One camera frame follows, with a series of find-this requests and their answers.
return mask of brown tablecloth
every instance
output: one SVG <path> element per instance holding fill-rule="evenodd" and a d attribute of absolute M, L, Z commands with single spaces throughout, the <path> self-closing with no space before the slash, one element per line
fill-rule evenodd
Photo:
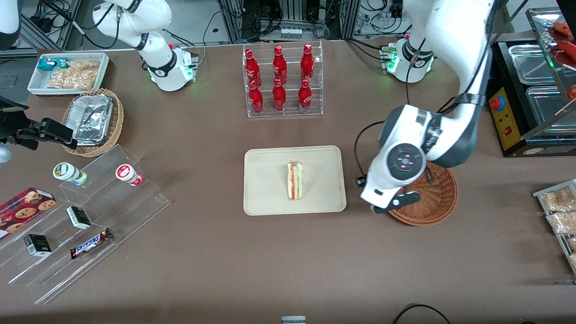
<path fill-rule="evenodd" d="M 417 228 L 373 214 L 352 186 L 354 137 L 406 102 L 404 84 L 345 42 L 323 44 L 325 113 L 291 120 L 247 118 L 241 46 L 210 47 L 198 81 L 174 93 L 149 80 L 137 52 L 109 52 L 106 87 L 126 110 L 119 142 L 173 203 L 45 306 L 0 280 L 0 323 L 247 324 L 299 314 L 312 324 L 389 323 L 410 303 L 453 323 L 574 323 L 576 287 L 553 285 L 571 270 L 531 193 L 576 178 L 576 159 L 504 159 L 484 111 L 476 152 L 453 169 L 460 200 L 450 218 Z M 456 91 L 440 60 L 410 86 L 412 104 L 434 111 Z M 30 96 L 27 114 L 60 120 L 70 100 Z M 360 142 L 365 168 L 377 133 Z M 342 150 L 346 209 L 247 216 L 244 153 L 309 145 Z M 58 162 L 92 161 L 56 144 L 13 152 L 0 169 L 1 201 L 56 187 Z M 416 319 L 441 321 L 412 310 L 404 323 Z"/>

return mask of wicker basket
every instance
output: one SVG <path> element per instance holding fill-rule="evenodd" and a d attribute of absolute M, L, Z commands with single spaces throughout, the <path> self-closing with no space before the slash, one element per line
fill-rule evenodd
<path fill-rule="evenodd" d="M 427 167 L 433 174 L 432 184 L 426 178 L 426 173 L 423 173 L 409 185 L 410 190 L 420 194 L 420 201 L 388 212 L 406 224 L 436 225 L 448 218 L 456 207 L 458 185 L 452 171 L 431 162 L 427 163 Z"/>
<path fill-rule="evenodd" d="M 124 108 L 122 107 L 122 103 L 120 100 L 118 100 L 118 97 L 112 91 L 107 89 L 92 90 L 90 92 L 81 94 L 83 97 L 97 95 L 107 95 L 111 97 L 112 100 L 114 100 L 114 107 L 112 108 L 112 116 L 110 118 L 110 126 L 108 128 L 107 139 L 101 146 L 78 146 L 75 150 L 64 146 L 64 149 L 71 154 L 81 155 L 84 157 L 96 157 L 111 150 L 118 142 L 118 138 L 122 132 L 122 123 L 124 122 Z M 68 109 L 64 113 L 64 118 L 62 118 L 62 124 L 64 125 L 68 120 L 68 114 L 70 113 L 71 108 L 72 103 L 68 105 Z"/>

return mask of acrylic display stand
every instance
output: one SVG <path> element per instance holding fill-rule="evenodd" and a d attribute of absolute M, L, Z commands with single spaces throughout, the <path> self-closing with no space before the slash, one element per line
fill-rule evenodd
<path fill-rule="evenodd" d="M 298 110 L 298 91 L 301 86 L 300 79 L 300 60 L 304 53 L 304 45 L 312 45 L 312 56 L 314 57 L 314 76 L 310 82 L 312 90 L 312 109 L 307 114 L 302 114 Z M 286 58 L 288 67 L 288 82 L 284 85 L 286 90 L 286 109 L 278 112 L 274 109 L 274 98 L 272 90 L 274 88 L 274 44 L 247 44 L 242 51 L 242 73 L 244 75 L 244 90 L 246 93 L 246 106 L 248 108 L 248 117 L 280 117 L 280 116 L 309 116 L 321 115 L 324 111 L 323 101 L 323 54 L 321 42 L 285 42 L 282 43 L 282 51 Z M 251 49 L 254 52 L 254 58 L 260 66 L 260 77 L 262 86 L 260 91 L 264 97 L 264 113 L 261 115 L 254 114 L 248 97 L 248 77 L 244 70 L 246 66 L 245 50 Z"/>
<path fill-rule="evenodd" d="M 115 250 L 124 240 L 170 204 L 162 191 L 140 169 L 139 159 L 120 145 L 98 157 L 82 170 L 87 182 L 75 186 L 63 182 L 50 193 L 58 204 L 27 224 L 23 231 L 0 241 L 0 266 L 10 284 L 26 285 L 36 304 L 45 304 L 74 280 Z M 132 165 L 145 181 L 132 187 L 116 178 L 116 168 Z M 66 208 L 80 206 L 92 225 L 87 230 L 72 226 Z M 76 248 L 110 228 L 113 237 L 72 260 Z M 46 257 L 33 257 L 24 244 L 29 233 L 45 235 L 52 249 Z"/>

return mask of coca-cola bottle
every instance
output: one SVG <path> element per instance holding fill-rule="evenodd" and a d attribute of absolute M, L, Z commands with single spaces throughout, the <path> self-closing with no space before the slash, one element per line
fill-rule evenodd
<path fill-rule="evenodd" d="M 302 87 L 298 91 L 298 110 L 302 114 L 307 114 L 312 109 L 310 103 L 312 102 L 312 90 L 310 90 L 310 81 L 308 79 L 302 80 Z"/>
<path fill-rule="evenodd" d="M 256 115 L 261 115 L 264 113 L 264 99 L 262 98 L 262 93 L 256 86 L 256 80 L 252 80 L 248 85 L 250 91 L 248 91 L 248 97 L 250 98 L 250 106 L 252 106 L 252 111 Z"/>
<path fill-rule="evenodd" d="M 246 55 L 246 75 L 248 76 L 248 84 L 252 80 L 256 81 L 256 86 L 262 86 L 262 78 L 260 78 L 260 66 L 254 58 L 254 52 L 249 48 L 244 54 Z"/>
<path fill-rule="evenodd" d="M 282 85 L 288 82 L 288 69 L 286 67 L 286 58 L 282 54 L 282 46 L 274 47 L 274 77 L 280 78 Z"/>
<path fill-rule="evenodd" d="M 300 77 L 302 80 L 305 78 L 312 80 L 314 76 L 314 57 L 312 57 L 312 45 L 304 45 L 304 55 L 300 61 Z"/>
<path fill-rule="evenodd" d="M 280 78 L 274 79 L 272 97 L 274 97 L 274 109 L 278 112 L 284 111 L 286 109 L 286 90 L 282 86 L 282 80 Z"/>

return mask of yellow control panel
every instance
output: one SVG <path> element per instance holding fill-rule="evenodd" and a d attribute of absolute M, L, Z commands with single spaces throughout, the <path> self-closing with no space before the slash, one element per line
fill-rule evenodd
<path fill-rule="evenodd" d="M 520 131 L 514 120 L 514 115 L 508 105 L 508 97 L 504 88 L 500 89 L 488 101 L 492 118 L 496 124 L 498 137 L 504 150 L 511 148 L 514 144 L 520 142 Z"/>

